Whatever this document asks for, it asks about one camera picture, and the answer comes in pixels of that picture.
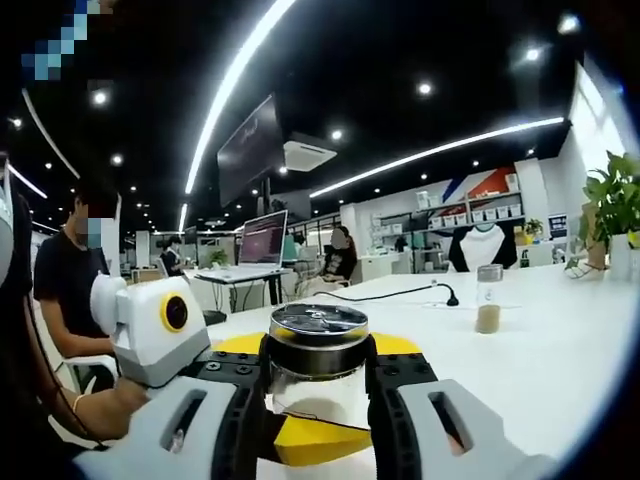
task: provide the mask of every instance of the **white table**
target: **white table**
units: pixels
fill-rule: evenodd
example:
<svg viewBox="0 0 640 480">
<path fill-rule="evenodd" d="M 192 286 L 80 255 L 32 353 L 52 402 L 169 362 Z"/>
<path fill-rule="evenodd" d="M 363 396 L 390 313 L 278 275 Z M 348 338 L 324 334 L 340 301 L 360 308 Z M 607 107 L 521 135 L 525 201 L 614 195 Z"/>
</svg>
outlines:
<svg viewBox="0 0 640 480">
<path fill-rule="evenodd" d="M 606 277 L 599 282 L 570 280 L 562 268 L 505 272 L 508 308 L 493 335 L 474 332 L 473 274 L 393 275 L 346 288 L 340 295 L 374 296 L 427 285 L 434 278 L 449 283 L 459 307 L 443 305 L 448 298 L 444 288 L 348 305 L 369 316 L 371 331 L 415 342 L 440 379 L 455 379 L 502 416 L 507 437 L 519 448 L 561 459 L 599 420 L 638 333 L 637 285 Z M 312 302 L 345 303 L 323 296 L 306 303 Z M 272 310 L 232 315 L 225 324 L 210 327 L 209 335 L 222 340 L 266 332 Z M 310 476 L 301 478 L 320 478 L 337 466 L 348 468 L 350 475 L 362 469 L 351 478 L 375 478 L 369 476 L 371 457 L 371 452 L 359 452 L 304 469 Z M 265 472 L 260 477 L 285 478 L 277 466 L 260 465 Z"/>
</svg>

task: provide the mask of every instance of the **bracelet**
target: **bracelet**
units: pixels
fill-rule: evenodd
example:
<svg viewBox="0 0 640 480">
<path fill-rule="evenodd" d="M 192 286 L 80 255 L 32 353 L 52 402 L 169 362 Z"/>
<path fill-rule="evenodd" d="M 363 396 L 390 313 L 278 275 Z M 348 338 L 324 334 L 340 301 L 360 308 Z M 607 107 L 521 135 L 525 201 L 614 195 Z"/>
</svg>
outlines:
<svg viewBox="0 0 640 480">
<path fill-rule="evenodd" d="M 78 401 L 79 401 L 82 397 L 84 397 L 84 394 L 82 394 L 82 395 L 78 395 L 78 396 L 76 397 L 76 399 L 73 401 L 73 407 L 71 407 L 71 410 L 73 411 L 73 414 L 74 414 L 74 415 L 76 414 L 76 410 L 78 409 Z"/>
</svg>

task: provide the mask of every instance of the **person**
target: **person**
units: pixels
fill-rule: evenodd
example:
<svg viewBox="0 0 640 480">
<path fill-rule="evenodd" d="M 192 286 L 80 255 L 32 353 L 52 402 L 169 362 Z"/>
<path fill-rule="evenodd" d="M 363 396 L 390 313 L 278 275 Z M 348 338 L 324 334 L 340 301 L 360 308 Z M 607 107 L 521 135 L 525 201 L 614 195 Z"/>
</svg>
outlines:
<svg viewBox="0 0 640 480">
<path fill-rule="evenodd" d="M 5 175 L 0 161 L 0 190 Z M 5 447 L 5 468 L 31 476 L 42 472 L 58 478 L 83 478 L 69 461 L 82 449 L 68 444 L 48 421 L 51 415 L 71 433 L 89 440 L 122 438 L 131 415 L 148 398 L 145 390 L 121 378 L 114 388 L 78 395 L 60 384 L 45 356 L 35 327 L 30 298 L 31 217 L 25 199 L 18 195 L 16 182 L 9 178 L 13 203 L 13 245 L 0 245 L 9 252 L 9 269 L 0 278 L 0 305 L 4 330 L 0 335 L 0 386 L 3 392 L 3 427 L 11 442 Z M 38 461 L 24 461 L 21 449 L 29 445 Z"/>
<path fill-rule="evenodd" d="M 98 274 L 108 275 L 109 269 L 100 248 L 99 227 L 90 232 L 89 225 L 103 216 L 115 216 L 117 198 L 104 182 L 81 179 L 67 222 L 42 242 L 36 257 L 33 296 L 64 358 L 113 354 L 111 341 L 91 315 L 93 281 Z M 96 377 L 94 391 L 112 386 L 113 378 L 104 367 L 90 370 Z"/>
<path fill-rule="evenodd" d="M 300 232 L 296 232 L 293 234 L 293 242 L 296 248 L 296 255 L 300 256 L 300 250 L 302 250 L 302 246 L 304 245 L 304 235 Z"/>
<path fill-rule="evenodd" d="M 349 280 L 358 263 L 355 243 L 345 226 L 338 226 L 331 232 L 332 250 L 325 257 L 322 278 L 327 282 Z"/>
<path fill-rule="evenodd" d="M 184 264 L 180 263 L 179 245 L 180 237 L 172 235 L 164 244 L 160 258 L 164 263 L 164 268 L 170 277 L 178 277 L 182 275 Z"/>
</svg>

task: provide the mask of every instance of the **green leaves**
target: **green leaves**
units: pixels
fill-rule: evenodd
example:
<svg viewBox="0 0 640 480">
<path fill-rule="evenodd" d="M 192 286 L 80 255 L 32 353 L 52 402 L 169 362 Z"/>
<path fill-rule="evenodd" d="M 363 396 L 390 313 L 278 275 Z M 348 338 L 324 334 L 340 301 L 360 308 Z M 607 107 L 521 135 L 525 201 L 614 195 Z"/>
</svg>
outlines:
<svg viewBox="0 0 640 480">
<path fill-rule="evenodd" d="M 593 239 L 609 243 L 613 235 L 640 230 L 640 185 L 634 181 L 640 162 L 625 154 L 620 157 L 607 152 L 607 171 L 591 170 L 602 179 L 587 177 L 582 189 L 589 201 L 598 206 Z M 586 241 L 586 218 L 580 224 L 580 238 Z"/>
</svg>

